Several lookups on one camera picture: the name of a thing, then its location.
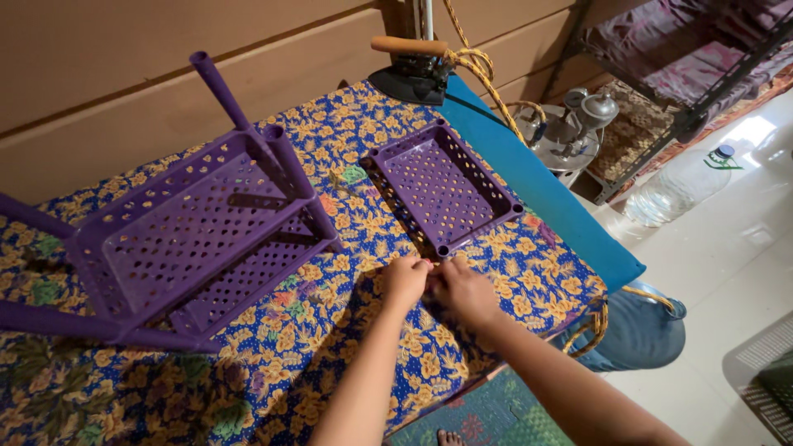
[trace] wooden plank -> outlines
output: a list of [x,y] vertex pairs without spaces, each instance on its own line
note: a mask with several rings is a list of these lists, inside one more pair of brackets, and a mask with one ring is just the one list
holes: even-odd
[[[508,33],[523,25],[550,16],[575,3],[575,0],[451,0],[465,38],[473,46]],[[462,48],[442,0],[432,2],[435,35],[449,42],[452,49]]]
[[[594,93],[595,91],[597,91],[597,89],[601,88],[602,86],[606,85],[612,80],[614,80],[614,76],[608,73],[600,73],[599,75],[595,76],[592,79],[587,79],[583,82],[579,82],[577,86],[584,87],[587,90],[589,90],[590,93]],[[548,99],[547,103],[560,106],[562,104],[562,100],[565,97],[565,93],[567,93],[566,90],[562,91],[556,96],[553,96],[551,99]]]
[[[550,80],[553,67],[548,67],[537,73],[525,75],[507,85],[498,88],[501,100],[506,102],[531,101],[539,103],[542,91]],[[570,88],[587,87],[595,88],[608,83],[612,77],[600,69],[593,61],[585,56],[575,56],[570,59],[562,70],[559,80],[552,91],[552,98],[548,103],[557,103],[558,99]],[[494,106],[496,103],[489,94],[480,95],[485,104]],[[516,107],[510,107],[510,112],[514,113]]]
[[[379,10],[364,10],[218,65],[252,121],[387,66],[369,48]],[[0,140],[0,190],[42,202],[220,136],[232,123],[191,71],[155,87]]]
[[0,2],[0,132],[367,2]]
[[[542,96],[542,89],[550,79],[552,68],[546,68],[539,73],[526,75],[522,78],[515,79],[507,85],[498,89],[499,96],[504,102],[514,101],[532,101],[539,102]],[[489,94],[485,93],[481,96],[485,104],[494,106],[496,103],[492,100]]]
[[593,0],[581,28],[591,28],[645,3],[648,0]]
[[559,78],[550,92],[550,96],[562,94],[589,79],[603,74],[605,71],[594,60],[585,55],[571,57],[559,73]]
[[[570,11],[563,10],[480,46],[479,49],[490,56],[495,67],[493,86],[501,87],[558,60],[572,26]],[[458,67],[457,73],[474,93],[486,92],[467,69]]]

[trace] foot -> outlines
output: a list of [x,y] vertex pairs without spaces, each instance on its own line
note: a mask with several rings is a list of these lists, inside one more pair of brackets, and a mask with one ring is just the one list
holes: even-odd
[[438,446],[467,446],[456,432],[438,430]]

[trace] blue and orange floral cloth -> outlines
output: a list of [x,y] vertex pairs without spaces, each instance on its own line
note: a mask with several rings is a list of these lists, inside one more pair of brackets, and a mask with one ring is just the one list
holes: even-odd
[[[315,257],[218,333],[218,356],[0,333],[0,443],[303,444],[380,309],[381,267],[416,252],[358,162],[437,117],[363,82],[259,123],[287,129],[344,251]],[[76,224],[198,149],[40,209]],[[92,314],[58,240],[0,217],[0,248],[2,298]],[[490,275],[505,312],[543,336],[604,297],[600,278],[530,210],[457,255]],[[439,307],[420,303],[404,323],[387,433],[498,363]]]

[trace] purple plastic crate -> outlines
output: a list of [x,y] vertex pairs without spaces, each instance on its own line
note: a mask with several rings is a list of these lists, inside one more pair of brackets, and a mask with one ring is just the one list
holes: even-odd
[[439,257],[523,212],[443,119],[370,156],[385,180],[385,199]]
[[[308,205],[251,160],[253,140],[222,136],[89,216],[64,242],[98,315],[149,320]],[[236,205],[247,196],[266,199]]]
[[[268,125],[260,134],[207,54],[194,53],[190,62],[234,130],[77,228],[0,194],[0,213],[63,241],[97,314],[0,301],[0,328],[216,352],[219,344],[208,339],[217,330],[311,256],[340,248],[284,129]],[[262,263],[276,255],[282,260]],[[242,266],[225,268],[237,261],[249,275],[256,268],[255,284],[236,276],[234,283]],[[224,296],[222,305],[205,295],[206,284],[220,280],[227,282],[223,294],[235,295]],[[179,305],[172,314],[176,333],[144,326]]]
[[217,333],[333,241],[317,233],[307,212],[285,221],[170,315],[176,331],[205,338]]

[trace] plastic water bottle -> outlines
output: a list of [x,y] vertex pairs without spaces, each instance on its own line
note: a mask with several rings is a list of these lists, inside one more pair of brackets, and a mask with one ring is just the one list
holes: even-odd
[[729,145],[680,154],[628,198],[623,214],[649,228],[676,220],[723,189],[732,170],[743,168],[728,164],[734,154]]

